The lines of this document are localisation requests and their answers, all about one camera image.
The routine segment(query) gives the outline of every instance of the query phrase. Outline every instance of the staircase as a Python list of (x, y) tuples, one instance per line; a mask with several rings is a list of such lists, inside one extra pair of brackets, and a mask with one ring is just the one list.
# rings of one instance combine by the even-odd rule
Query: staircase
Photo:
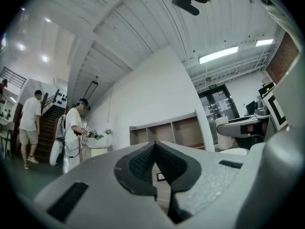
[(42, 163), (49, 162), (53, 146), (54, 127), (57, 125), (58, 118), (63, 115), (64, 112), (64, 108), (52, 106), (40, 119), (40, 135), (35, 151), (35, 158)]

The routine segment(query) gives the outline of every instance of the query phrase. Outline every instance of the shelving unit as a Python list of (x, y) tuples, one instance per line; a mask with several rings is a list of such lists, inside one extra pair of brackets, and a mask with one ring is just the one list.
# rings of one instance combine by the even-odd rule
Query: shelving unit
[(196, 111), (142, 126), (130, 126), (130, 144), (168, 141), (192, 148), (204, 148), (203, 135)]

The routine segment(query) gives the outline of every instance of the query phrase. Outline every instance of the white pants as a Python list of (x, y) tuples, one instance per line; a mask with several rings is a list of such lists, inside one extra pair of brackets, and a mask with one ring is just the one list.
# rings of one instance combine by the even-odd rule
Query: white pants
[(65, 155), (63, 159), (63, 172), (64, 174), (78, 166), (81, 162), (80, 155), (80, 142), (76, 139), (73, 142), (65, 143)]

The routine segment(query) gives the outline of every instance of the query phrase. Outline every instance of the glass door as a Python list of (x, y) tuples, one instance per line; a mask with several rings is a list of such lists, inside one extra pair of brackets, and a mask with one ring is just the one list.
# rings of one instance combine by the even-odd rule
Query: glass door
[(199, 94), (204, 112), (209, 122), (214, 144), (218, 143), (216, 122), (220, 117), (227, 116), (229, 120), (239, 118), (235, 104), (225, 86)]

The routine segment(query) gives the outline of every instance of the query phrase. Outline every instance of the khaki shorts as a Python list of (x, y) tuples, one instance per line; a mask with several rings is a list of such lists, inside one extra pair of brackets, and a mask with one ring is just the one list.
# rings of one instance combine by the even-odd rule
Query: khaki shorts
[(37, 131), (25, 131), (20, 129), (19, 136), (22, 145), (27, 145), (29, 143), (29, 140), (31, 144), (38, 144)]

